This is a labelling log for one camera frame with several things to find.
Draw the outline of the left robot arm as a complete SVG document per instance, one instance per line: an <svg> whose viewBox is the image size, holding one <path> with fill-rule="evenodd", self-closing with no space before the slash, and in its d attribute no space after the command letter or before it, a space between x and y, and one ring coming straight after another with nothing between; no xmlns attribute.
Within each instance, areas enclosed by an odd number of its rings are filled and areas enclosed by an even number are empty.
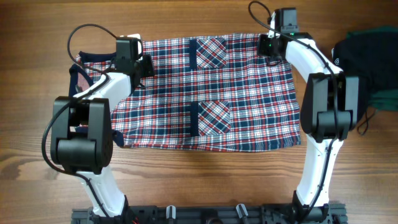
<svg viewBox="0 0 398 224"><path fill-rule="evenodd" d="M116 38L114 65L98 82L81 93L58 97L44 136L50 150L42 151L56 171L79 179L99 219L122 219L128 202L119 190L109 166L114 139L122 139L111 127L111 110L142 86L142 78L154 76L150 55L144 53L139 34Z"/></svg>

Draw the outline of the plaid sleeveless shirt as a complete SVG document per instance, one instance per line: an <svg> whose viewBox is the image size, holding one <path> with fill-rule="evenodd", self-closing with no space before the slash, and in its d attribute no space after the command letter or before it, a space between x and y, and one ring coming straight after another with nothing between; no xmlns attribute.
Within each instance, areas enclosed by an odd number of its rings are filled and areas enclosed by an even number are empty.
<svg viewBox="0 0 398 224"><path fill-rule="evenodd" d="M262 152L300 144L291 66L258 34L144 42L154 75L111 111L124 147Z"/></svg>

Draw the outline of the black mesh shorts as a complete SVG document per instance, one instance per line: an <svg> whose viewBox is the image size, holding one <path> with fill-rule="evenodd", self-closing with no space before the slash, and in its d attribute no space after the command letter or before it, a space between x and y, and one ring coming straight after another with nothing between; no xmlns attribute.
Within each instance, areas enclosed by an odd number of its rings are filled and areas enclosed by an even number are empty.
<svg viewBox="0 0 398 224"><path fill-rule="evenodd" d="M383 26L346 34L331 50L333 63L359 78L357 127L364 135L378 111L397 111L397 27Z"/></svg>

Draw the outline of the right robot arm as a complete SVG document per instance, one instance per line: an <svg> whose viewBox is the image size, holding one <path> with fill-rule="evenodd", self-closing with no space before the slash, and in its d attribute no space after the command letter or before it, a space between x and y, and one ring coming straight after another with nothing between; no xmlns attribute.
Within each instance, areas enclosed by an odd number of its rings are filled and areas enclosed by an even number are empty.
<svg viewBox="0 0 398 224"><path fill-rule="evenodd" d="M306 82L300 125L307 135L303 174L294 192L291 215L297 221L319 222L330 209L329 186L335 161L348 133L357 123L356 77L347 77L300 32L294 7L276 9L264 24L259 53L293 65Z"/></svg>

